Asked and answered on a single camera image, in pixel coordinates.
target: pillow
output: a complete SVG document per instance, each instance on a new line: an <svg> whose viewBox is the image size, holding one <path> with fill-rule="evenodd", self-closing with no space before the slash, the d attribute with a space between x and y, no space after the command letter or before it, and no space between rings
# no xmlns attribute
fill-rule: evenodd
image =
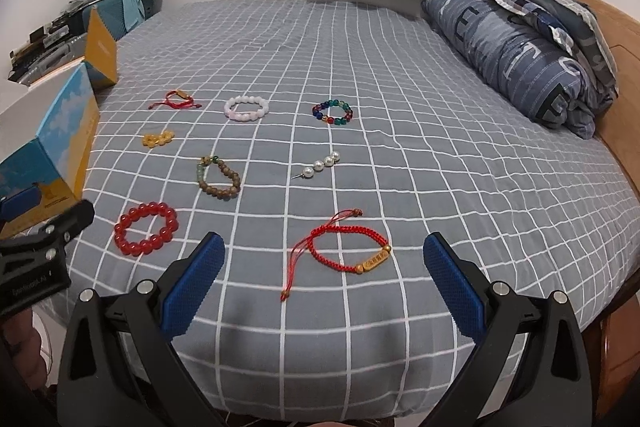
<svg viewBox="0 0 640 427"><path fill-rule="evenodd" d="M599 80L598 90L618 95L618 68L593 14L572 0L530 0L555 15L587 57Z"/></svg>
<svg viewBox="0 0 640 427"><path fill-rule="evenodd" d="M493 0L425 0L449 42L529 120L595 131L598 97L584 68Z"/></svg>
<svg viewBox="0 0 640 427"><path fill-rule="evenodd" d="M524 19L533 29L542 35L552 44L558 45L560 49L565 51L570 57L575 58L584 68L589 80L596 91L599 93L597 111L601 112L613 103L614 96L608 89L603 89L600 93L599 81L596 78L593 69L587 58L584 56L580 48L575 44L571 35L566 31L562 23L551 13L529 0L494 0L505 10L515 13Z"/></svg>

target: box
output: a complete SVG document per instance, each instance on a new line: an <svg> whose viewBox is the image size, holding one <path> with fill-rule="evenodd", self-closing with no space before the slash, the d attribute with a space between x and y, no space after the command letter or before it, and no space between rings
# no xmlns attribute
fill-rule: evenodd
<svg viewBox="0 0 640 427"><path fill-rule="evenodd" d="M16 194L39 192L31 198L36 206L7 219L0 238L57 216L81 200L99 119L84 58L30 87L0 83L0 198L11 202Z"/></svg>
<svg viewBox="0 0 640 427"><path fill-rule="evenodd" d="M94 91L118 83L117 44L95 7L89 16L84 60Z"/></svg>

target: red string bracelet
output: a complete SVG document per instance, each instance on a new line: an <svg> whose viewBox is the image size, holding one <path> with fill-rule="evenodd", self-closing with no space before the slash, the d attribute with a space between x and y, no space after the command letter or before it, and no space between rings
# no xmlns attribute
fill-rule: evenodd
<svg viewBox="0 0 640 427"><path fill-rule="evenodd" d="M181 99L184 100L184 102L172 102L171 100L169 100L169 97L173 96L173 95L178 95ZM188 95L187 93L185 93L183 90L181 89L174 89L172 91L169 91L165 96L164 96L164 102L156 102L156 103L152 103L149 106L149 109L153 109L155 107L158 107L159 105L168 105L169 107L171 107L172 109L189 109L191 107L194 108L199 108L202 107L201 104L199 103L194 103L193 102L193 97Z"/></svg>
<svg viewBox="0 0 640 427"><path fill-rule="evenodd" d="M284 290L280 294L280 301L286 301L287 297L289 297L289 295L291 294L291 287L293 286L293 277L296 271L296 264L306 250L308 250L311 255L314 256L316 261L324 264L325 266L328 266L331 269L340 272L355 273L358 275L373 270L375 267L379 266L381 263L384 263L389 258L389 255L391 254L391 246L389 245L387 240L375 230L360 226L343 227L340 225L336 225L336 223L341 219L346 219L347 217L351 216L359 217L361 215L362 210L360 210L359 208L354 208L353 210L341 210L340 212L335 214L334 217L332 217L329 221L324 223L324 225L313 229L308 236L306 236L301 241L298 241L298 243L291 249L291 252L289 253L289 258L287 261L287 287L284 288ZM335 261L327 259L324 255L319 253L318 250L316 250L316 247L314 246L314 239L321 236L325 232L362 233L364 235L368 235L382 248L377 254L367 259L364 263L356 264L355 266L345 266L344 264L336 263Z"/></svg>
<svg viewBox="0 0 640 427"><path fill-rule="evenodd" d="M166 222L158 234L152 235L149 239L143 239L139 243L127 242L125 235L133 223L142 217L158 215L164 217ZM156 203L155 201L147 204L142 203L140 206L134 206L127 214L120 216L119 222L113 227L115 233L113 242L124 255L132 255L133 257L138 257L141 254L148 255L154 250L160 250L165 243L170 242L178 227L177 214L168 204Z"/></svg>

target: blue gripper pad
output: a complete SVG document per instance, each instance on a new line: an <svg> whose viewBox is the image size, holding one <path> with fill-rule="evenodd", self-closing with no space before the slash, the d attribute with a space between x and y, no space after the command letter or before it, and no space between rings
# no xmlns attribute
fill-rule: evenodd
<svg viewBox="0 0 640 427"><path fill-rule="evenodd" d="M25 188L22 192L18 192L0 203L0 221L13 221L16 217L20 217L38 206L41 201L42 193L36 185Z"/></svg>
<svg viewBox="0 0 640 427"><path fill-rule="evenodd" d="M187 332L224 262L225 242L209 232L187 259L175 261L167 269L165 273L173 265L188 263L162 302L160 329L167 341Z"/></svg>
<svg viewBox="0 0 640 427"><path fill-rule="evenodd" d="M460 333L479 344L486 332L484 303L460 269L458 263L465 262L458 260L438 232L431 233L424 240L422 254L424 265L436 283Z"/></svg>

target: wooden bed frame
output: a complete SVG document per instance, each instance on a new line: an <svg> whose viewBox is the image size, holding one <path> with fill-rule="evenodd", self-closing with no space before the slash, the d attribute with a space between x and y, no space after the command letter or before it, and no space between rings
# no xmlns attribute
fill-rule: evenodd
<svg viewBox="0 0 640 427"><path fill-rule="evenodd" d="M597 135L640 198L640 22L601 0L580 0L596 12L618 64L620 97L598 118ZM596 418L625 395L640 368L640 269L582 333Z"/></svg>
<svg viewBox="0 0 640 427"><path fill-rule="evenodd" d="M640 198L640 22L601 0L580 0L596 12L618 64L620 97L597 121L607 145Z"/></svg>

